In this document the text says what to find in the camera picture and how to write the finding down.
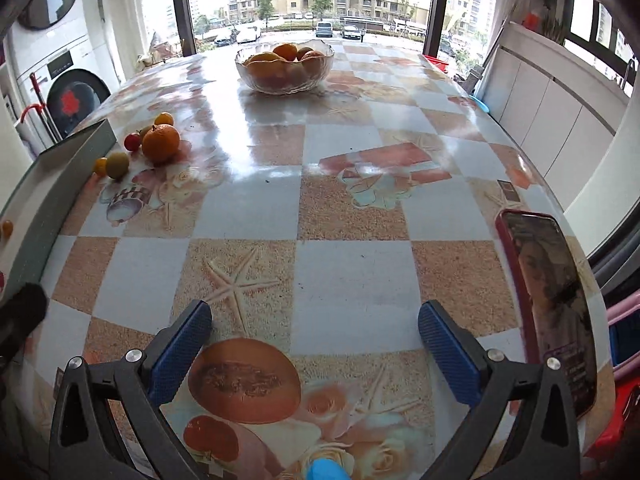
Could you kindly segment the blue gloved right hand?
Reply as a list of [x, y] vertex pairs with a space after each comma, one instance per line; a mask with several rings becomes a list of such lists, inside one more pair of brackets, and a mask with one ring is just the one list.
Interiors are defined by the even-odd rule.
[[306, 480], [350, 480], [347, 471], [334, 460], [318, 458], [306, 472]]

